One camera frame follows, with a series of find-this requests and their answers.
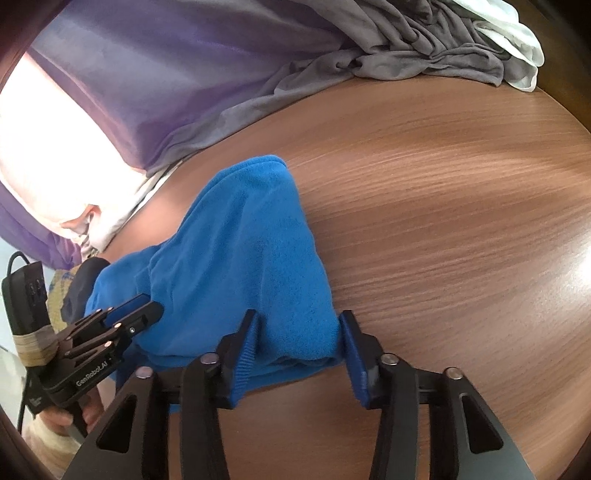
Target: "bolt head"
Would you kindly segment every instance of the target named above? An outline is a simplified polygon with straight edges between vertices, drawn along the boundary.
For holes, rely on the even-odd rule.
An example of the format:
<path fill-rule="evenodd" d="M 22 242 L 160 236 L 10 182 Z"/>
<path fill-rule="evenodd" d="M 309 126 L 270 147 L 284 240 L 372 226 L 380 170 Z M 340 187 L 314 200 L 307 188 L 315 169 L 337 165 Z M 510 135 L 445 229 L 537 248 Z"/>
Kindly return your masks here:
<path fill-rule="evenodd" d="M 464 377 L 464 373 L 458 367 L 450 367 L 446 369 L 445 374 L 452 380 L 460 380 Z"/>
<path fill-rule="evenodd" d="M 139 367 L 135 371 L 135 376 L 138 378 L 150 378 L 152 375 L 154 375 L 154 370 L 150 367 Z"/>
<path fill-rule="evenodd" d="M 220 358 L 217 353 L 209 352 L 202 355 L 200 360 L 203 365 L 215 365 L 220 361 Z"/>
<path fill-rule="evenodd" d="M 384 365 L 396 365 L 400 359 L 393 353 L 385 353 L 380 357 L 381 362 Z"/>

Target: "blue towel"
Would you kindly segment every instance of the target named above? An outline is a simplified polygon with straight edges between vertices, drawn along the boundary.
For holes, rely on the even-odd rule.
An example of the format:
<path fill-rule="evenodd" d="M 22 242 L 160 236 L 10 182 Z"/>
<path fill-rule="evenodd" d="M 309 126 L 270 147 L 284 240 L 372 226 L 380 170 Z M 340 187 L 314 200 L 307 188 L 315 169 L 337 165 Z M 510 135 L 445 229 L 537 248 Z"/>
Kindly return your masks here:
<path fill-rule="evenodd" d="M 272 155 L 218 173 L 172 238 L 105 268 L 86 314 L 139 293 L 160 302 L 164 314 L 134 339 L 118 384 L 140 363 L 180 367 L 214 350 L 247 309 L 262 316 L 249 390 L 342 359 L 328 279 L 296 184 Z"/>

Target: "blue gripper pad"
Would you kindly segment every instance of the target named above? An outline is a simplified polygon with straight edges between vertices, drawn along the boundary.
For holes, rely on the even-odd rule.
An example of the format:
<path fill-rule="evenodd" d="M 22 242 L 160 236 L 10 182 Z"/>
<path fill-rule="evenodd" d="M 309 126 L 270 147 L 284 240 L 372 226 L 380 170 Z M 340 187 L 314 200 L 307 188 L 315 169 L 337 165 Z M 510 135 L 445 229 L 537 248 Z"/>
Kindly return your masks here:
<path fill-rule="evenodd" d="M 236 333 L 226 335 L 217 347 L 223 358 L 222 378 L 226 385 L 226 399 L 234 408 L 246 393 L 248 380 L 255 363 L 261 317 L 254 310 L 248 310 Z"/>
<path fill-rule="evenodd" d="M 365 408 L 376 408 L 381 398 L 379 358 L 384 353 L 376 337 L 363 333 L 351 310 L 339 316 L 345 344 L 345 364 L 355 398 Z"/>
<path fill-rule="evenodd" d="M 112 310 L 105 319 L 105 325 L 108 327 L 112 327 L 115 323 L 129 315 L 130 313 L 136 311 L 140 307 L 143 307 L 150 301 L 150 296 L 144 293 L 137 295 L 136 297 L 132 298 L 130 301 L 126 301 L 124 304 L 118 306 L 114 310 Z"/>

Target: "beige tape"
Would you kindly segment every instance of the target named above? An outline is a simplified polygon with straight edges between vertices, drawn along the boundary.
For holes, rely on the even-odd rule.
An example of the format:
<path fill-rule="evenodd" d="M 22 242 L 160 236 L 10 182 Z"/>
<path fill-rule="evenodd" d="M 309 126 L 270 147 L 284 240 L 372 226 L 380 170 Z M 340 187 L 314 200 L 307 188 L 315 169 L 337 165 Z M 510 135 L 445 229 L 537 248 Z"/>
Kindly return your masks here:
<path fill-rule="evenodd" d="M 57 353 L 57 336 L 51 325 L 45 325 L 35 333 L 14 335 L 12 339 L 25 367 L 47 365 Z"/>
<path fill-rule="evenodd" d="M 80 448 L 80 443 L 71 437 L 53 433 L 37 416 L 27 424 L 22 434 L 27 445 L 37 458 L 56 477 L 61 478 Z"/>

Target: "wood grain surface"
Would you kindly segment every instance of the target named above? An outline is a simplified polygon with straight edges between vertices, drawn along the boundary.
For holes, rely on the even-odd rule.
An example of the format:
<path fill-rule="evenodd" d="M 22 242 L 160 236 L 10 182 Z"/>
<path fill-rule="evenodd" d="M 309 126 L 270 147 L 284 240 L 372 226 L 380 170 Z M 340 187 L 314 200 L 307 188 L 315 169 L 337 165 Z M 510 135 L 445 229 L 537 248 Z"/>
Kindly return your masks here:
<path fill-rule="evenodd" d="M 215 173 L 268 153 L 298 184 L 335 309 L 415 367 L 461 367 L 538 480 L 558 478 L 591 431 L 591 134 L 540 90 L 352 80 L 193 157 L 105 257 L 168 238 Z M 335 368 L 221 421 L 233 480 L 360 480 L 378 415 Z"/>

